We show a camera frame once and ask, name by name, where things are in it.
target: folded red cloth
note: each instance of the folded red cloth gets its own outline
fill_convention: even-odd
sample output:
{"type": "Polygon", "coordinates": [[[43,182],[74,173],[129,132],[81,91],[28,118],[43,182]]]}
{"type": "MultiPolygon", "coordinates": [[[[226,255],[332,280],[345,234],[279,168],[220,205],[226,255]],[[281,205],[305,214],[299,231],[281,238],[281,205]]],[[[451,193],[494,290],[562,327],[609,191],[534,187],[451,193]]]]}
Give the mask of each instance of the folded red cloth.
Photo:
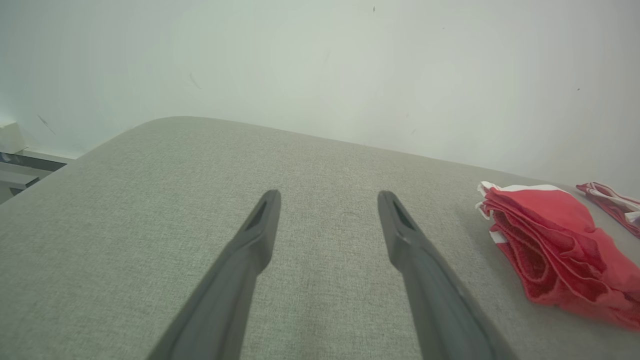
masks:
{"type": "Polygon", "coordinates": [[[622,196],[611,187],[595,181],[575,187],[640,239],[640,200],[622,196]]]}
{"type": "Polygon", "coordinates": [[[551,185],[500,188],[483,181],[477,205],[529,300],[640,331],[640,269],[589,210],[551,185]]]}

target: fabric texture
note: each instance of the fabric texture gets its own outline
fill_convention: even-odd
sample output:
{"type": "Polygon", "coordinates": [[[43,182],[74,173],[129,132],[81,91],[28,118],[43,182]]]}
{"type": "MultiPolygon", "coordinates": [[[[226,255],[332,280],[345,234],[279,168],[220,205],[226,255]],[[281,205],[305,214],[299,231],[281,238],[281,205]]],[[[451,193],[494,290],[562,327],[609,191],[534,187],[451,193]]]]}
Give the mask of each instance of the fabric texture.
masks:
{"type": "Polygon", "coordinates": [[[483,181],[479,208],[529,300],[640,331],[640,269],[595,227],[587,207],[555,186],[483,181]]]}
{"type": "MultiPolygon", "coordinates": [[[[637,359],[637,334],[527,300],[473,209],[482,179],[541,183],[237,122],[148,122],[0,205],[0,359],[144,358],[268,189],[282,212],[243,359],[420,359],[380,190],[521,359],[637,359]]],[[[582,200],[640,263],[640,241],[582,200]]]]}
{"type": "Polygon", "coordinates": [[[610,186],[595,181],[575,187],[640,239],[640,200],[622,196],[610,186]]]}

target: gray fabric surface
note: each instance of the gray fabric surface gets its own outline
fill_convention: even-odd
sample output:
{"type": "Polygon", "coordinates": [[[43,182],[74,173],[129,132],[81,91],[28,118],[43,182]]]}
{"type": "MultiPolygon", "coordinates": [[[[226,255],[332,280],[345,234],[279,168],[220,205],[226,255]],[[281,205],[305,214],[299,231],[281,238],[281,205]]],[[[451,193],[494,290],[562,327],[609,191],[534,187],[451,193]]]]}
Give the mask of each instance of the gray fabric surface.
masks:
{"type": "MultiPolygon", "coordinates": [[[[522,359],[637,359],[638,334],[525,298],[474,209],[482,180],[544,183],[222,120],[144,124],[0,206],[0,358],[145,357],[276,188],[280,225],[244,359],[420,358],[380,190],[398,195],[522,359]]],[[[562,187],[640,263],[640,240],[562,187]]]]}

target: red towel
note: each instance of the red towel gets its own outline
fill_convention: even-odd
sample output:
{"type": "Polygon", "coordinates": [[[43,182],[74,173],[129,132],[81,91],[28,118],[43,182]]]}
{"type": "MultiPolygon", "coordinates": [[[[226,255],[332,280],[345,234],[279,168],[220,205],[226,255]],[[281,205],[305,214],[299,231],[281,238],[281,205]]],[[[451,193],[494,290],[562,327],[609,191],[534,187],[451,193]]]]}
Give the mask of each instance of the red towel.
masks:
{"type": "Polygon", "coordinates": [[[640,239],[640,200],[622,196],[609,186],[595,181],[575,187],[640,239]]]}
{"type": "Polygon", "coordinates": [[[551,185],[500,188],[483,181],[477,205],[529,300],[640,331],[640,269],[589,210],[551,185]]]}

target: wall mark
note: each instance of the wall mark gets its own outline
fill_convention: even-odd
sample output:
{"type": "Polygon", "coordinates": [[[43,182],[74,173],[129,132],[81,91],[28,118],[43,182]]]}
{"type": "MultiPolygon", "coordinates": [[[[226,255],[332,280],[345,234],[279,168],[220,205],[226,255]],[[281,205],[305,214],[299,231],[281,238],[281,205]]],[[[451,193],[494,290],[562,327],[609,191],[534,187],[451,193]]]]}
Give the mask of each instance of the wall mark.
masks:
{"type": "Polygon", "coordinates": [[[190,73],[189,73],[189,79],[191,79],[191,82],[192,82],[192,83],[193,83],[197,88],[199,88],[200,90],[202,90],[202,88],[200,87],[200,85],[198,85],[198,83],[196,82],[196,79],[194,79],[194,78],[193,78],[193,73],[192,73],[192,72],[190,72],[190,73]]]}
{"type": "Polygon", "coordinates": [[[329,56],[331,56],[331,50],[333,50],[333,49],[329,49],[329,50],[326,52],[326,56],[324,57],[324,66],[326,66],[326,62],[328,62],[328,61],[329,61],[329,56]]]}
{"type": "Polygon", "coordinates": [[[53,131],[53,130],[49,127],[49,124],[48,124],[48,123],[47,123],[47,122],[46,122],[46,121],[45,121],[45,120],[40,116],[40,114],[36,114],[36,115],[38,115],[38,118],[40,119],[40,121],[42,121],[42,123],[44,124],[44,126],[46,126],[46,127],[47,127],[47,129],[49,129],[49,131],[51,131],[51,132],[53,133],[53,135],[55,135],[55,134],[56,134],[56,132],[55,132],[55,131],[53,131]]]}

